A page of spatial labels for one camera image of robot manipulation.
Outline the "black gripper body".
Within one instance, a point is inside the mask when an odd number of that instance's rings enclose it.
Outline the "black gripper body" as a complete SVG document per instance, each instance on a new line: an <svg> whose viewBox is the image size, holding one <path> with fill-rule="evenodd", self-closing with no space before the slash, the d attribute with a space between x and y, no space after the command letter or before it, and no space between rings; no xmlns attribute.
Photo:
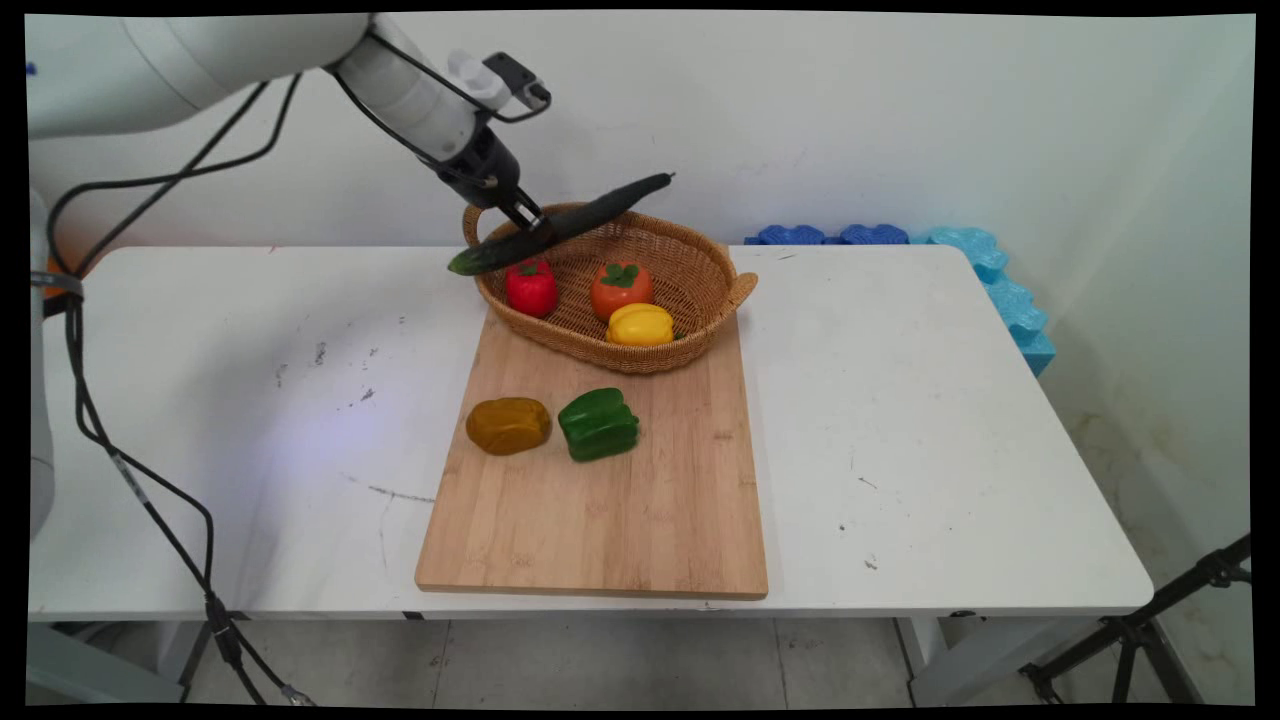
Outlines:
<svg viewBox="0 0 1280 720"><path fill-rule="evenodd" d="M436 177L475 208L515 209L520 201L518 161L488 126L475 126L460 152L436 167Z"/></svg>

